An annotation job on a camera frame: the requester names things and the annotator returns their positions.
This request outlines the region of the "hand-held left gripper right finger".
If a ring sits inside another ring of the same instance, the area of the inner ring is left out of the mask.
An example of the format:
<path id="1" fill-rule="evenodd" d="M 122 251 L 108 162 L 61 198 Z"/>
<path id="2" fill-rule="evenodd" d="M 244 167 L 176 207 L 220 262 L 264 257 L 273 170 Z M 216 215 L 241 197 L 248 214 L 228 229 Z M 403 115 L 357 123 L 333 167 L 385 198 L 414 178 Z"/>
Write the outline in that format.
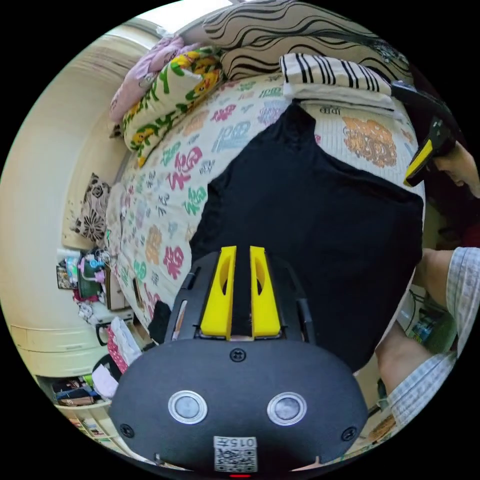
<path id="1" fill-rule="evenodd" d="M 252 335 L 278 336 L 281 323 L 266 251 L 262 247 L 251 246 L 249 256 Z"/>

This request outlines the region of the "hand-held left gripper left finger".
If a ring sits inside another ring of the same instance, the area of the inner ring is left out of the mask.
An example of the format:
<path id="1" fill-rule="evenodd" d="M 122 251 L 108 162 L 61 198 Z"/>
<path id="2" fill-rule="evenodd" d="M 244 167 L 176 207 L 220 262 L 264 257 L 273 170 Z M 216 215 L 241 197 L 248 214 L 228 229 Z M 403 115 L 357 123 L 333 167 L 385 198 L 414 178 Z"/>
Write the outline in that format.
<path id="1" fill-rule="evenodd" d="M 236 254 L 236 246 L 220 250 L 200 323 L 203 336 L 231 335 Z"/>

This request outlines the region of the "person's right hand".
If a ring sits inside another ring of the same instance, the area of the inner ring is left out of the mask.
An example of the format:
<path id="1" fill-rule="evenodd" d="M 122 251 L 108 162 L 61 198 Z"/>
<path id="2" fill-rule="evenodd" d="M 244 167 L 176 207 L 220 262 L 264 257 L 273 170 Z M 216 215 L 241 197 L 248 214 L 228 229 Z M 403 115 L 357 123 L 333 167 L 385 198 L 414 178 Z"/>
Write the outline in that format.
<path id="1" fill-rule="evenodd" d="M 457 187 L 467 187 L 475 198 L 480 198 L 477 164 L 461 143 L 457 141 L 449 153 L 436 156 L 433 161 L 436 168 L 445 173 Z"/>

